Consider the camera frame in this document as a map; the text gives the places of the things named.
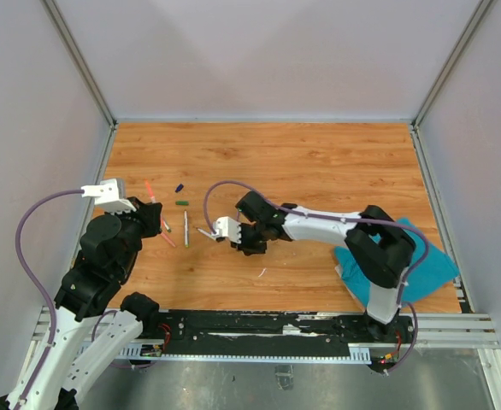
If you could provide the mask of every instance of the wood grain surface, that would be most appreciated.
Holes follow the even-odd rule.
[[[125,179],[128,196],[148,202],[148,179],[173,228],[172,248],[145,240],[133,274],[111,302],[145,293],[163,308],[361,311],[334,271],[333,246],[276,241],[265,255],[243,256],[206,229],[203,196],[215,182],[236,179],[276,203],[352,212],[369,204],[406,216],[440,246],[406,125],[402,124],[121,124],[105,178]],[[175,187],[184,184],[180,193]],[[245,189],[217,188],[210,218],[235,215]],[[189,207],[174,205],[187,200]],[[190,248],[184,247],[184,210]],[[267,271],[259,277],[264,268]],[[420,312],[460,312],[445,285],[417,304]]]

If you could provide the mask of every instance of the purple cable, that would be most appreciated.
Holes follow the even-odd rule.
[[[386,369],[387,374],[393,372],[394,370],[397,370],[406,359],[408,359],[408,356],[410,355],[410,352],[414,350],[414,347],[416,345],[416,341],[418,340],[418,315],[416,313],[416,310],[414,309],[414,305],[410,302],[405,302],[405,305],[407,305],[410,310],[412,311],[412,318],[414,319],[414,334],[412,335],[412,341],[410,342],[410,346],[404,352],[403,357],[401,357],[397,363],[395,363],[394,366],[392,366],[390,369]]]
[[[340,217],[337,217],[337,216],[322,215],[322,214],[312,214],[312,213],[306,214],[304,212],[296,211],[294,209],[280,207],[276,203],[273,203],[269,199],[267,199],[267,197],[265,197],[265,195],[263,195],[261,192],[259,192],[258,190],[255,190],[252,186],[250,186],[248,184],[245,184],[244,182],[239,182],[239,181],[234,181],[234,180],[231,180],[231,179],[227,179],[227,180],[219,181],[216,184],[211,185],[210,188],[205,193],[205,198],[203,199],[203,215],[204,215],[205,221],[207,222],[207,225],[209,226],[209,229],[210,229],[210,231],[212,233],[215,232],[215,229],[214,229],[213,224],[212,224],[212,222],[210,221],[210,218],[209,218],[209,211],[208,211],[209,196],[210,196],[210,193],[213,191],[214,188],[216,188],[217,186],[226,185],[226,184],[238,185],[238,186],[242,186],[242,187],[246,188],[247,190],[252,190],[252,191],[256,192],[259,196],[261,196],[262,199],[267,204],[271,205],[275,209],[278,209],[280,211],[286,212],[288,214],[295,214],[295,215],[298,215],[298,216],[304,216],[306,218],[317,218],[319,220],[335,220],[336,222],[340,222],[341,221]],[[411,232],[415,233],[423,241],[423,243],[425,245],[425,249],[423,250],[423,254],[401,276],[401,279],[400,279],[400,284],[401,285],[400,285],[400,287],[398,289],[397,300],[396,300],[396,303],[399,306],[401,306],[402,303],[403,303],[402,299],[403,299],[404,287],[406,287],[408,285],[408,276],[413,271],[415,271],[415,269],[425,260],[425,258],[427,258],[427,255],[429,255],[429,248],[430,248],[430,246],[429,246],[429,241],[427,240],[427,238],[425,237],[425,235],[423,233],[421,233],[421,231],[419,229],[415,228],[414,226],[408,226],[408,225],[399,224],[398,222],[394,222],[392,220],[371,220],[371,219],[368,219],[368,218],[345,218],[344,222],[351,222],[351,223],[357,223],[357,224],[371,224],[371,225],[394,226],[396,228],[405,229],[406,231],[411,231]],[[415,321],[414,329],[415,330],[414,330],[414,337],[412,339],[412,343],[410,344],[409,349],[406,351],[406,353],[404,354],[404,356],[401,358],[401,360],[398,363],[401,363],[404,360],[406,360],[406,357],[408,356],[408,354],[410,353],[410,351],[414,348],[414,345],[416,344],[417,333],[418,333],[418,331],[417,331],[417,329],[418,329],[417,323],[418,322],[417,322],[416,311],[415,311],[415,309],[414,309],[414,307],[412,306],[411,303],[406,302],[406,304],[408,304],[410,306],[410,310],[412,310],[412,313],[414,315],[414,321]]]
[[[97,328],[98,328],[98,325],[100,324],[100,322],[104,319],[105,316],[109,315],[109,314],[115,314],[117,313],[117,310],[109,310],[107,312],[104,312],[103,315],[99,318],[99,320],[97,321],[97,323],[95,324],[95,327],[93,327],[93,332],[91,334],[91,342],[94,342],[95,341],[95,336],[97,335]],[[152,367],[154,366],[156,363],[151,363],[149,365],[118,365],[116,363],[110,363],[108,366],[110,367],[115,367],[116,369],[147,369],[149,367]]]
[[[44,203],[58,198],[59,196],[66,196],[66,195],[73,195],[73,194],[83,194],[83,190],[64,190],[62,192],[57,192],[56,194],[46,196],[44,199],[36,202],[33,204],[27,212],[22,216],[21,221],[19,222],[19,225],[17,226],[17,231],[15,232],[15,250],[17,252],[17,257],[19,258],[19,262],[21,263],[22,268],[25,270],[27,273],[28,277],[34,285],[38,288],[39,293],[42,294],[42,297],[45,299],[45,304],[49,308],[50,316],[51,316],[51,326],[50,326],[50,332],[49,332],[49,337],[47,338],[47,346],[45,346],[44,352],[42,353],[41,357],[38,360],[38,364],[34,368],[34,371],[30,375],[30,378],[27,381],[27,386],[25,389],[22,391],[21,395],[19,396],[19,400],[17,401],[17,404],[14,407],[14,410],[18,410],[21,408],[20,401],[24,401],[27,396],[28,392],[31,390],[32,385],[34,384],[34,381],[36,380],[36,377],[39,374],[39,371],[42,369],[44,366],[45,360],[47,359],[47,356],[49,355],[51,345],[53,344],[53,340],[55,339],[55,334],[56,334],[56,312],[55,312],[55,306],[53,305],[53,301],[51,300],[51,297],[48,295],[47,290],[45,290],[44,286],[39,282],[38,278],[36,278],[36,275],[32,272],[32,269],[27,264],[27,260],[25,259],[24,255],[22,254],[22,248],[21,248],[21,233],[22,233],[22,228],[24,227],[25,223],[27,222],[28,218],[30,215],[41,205]]]

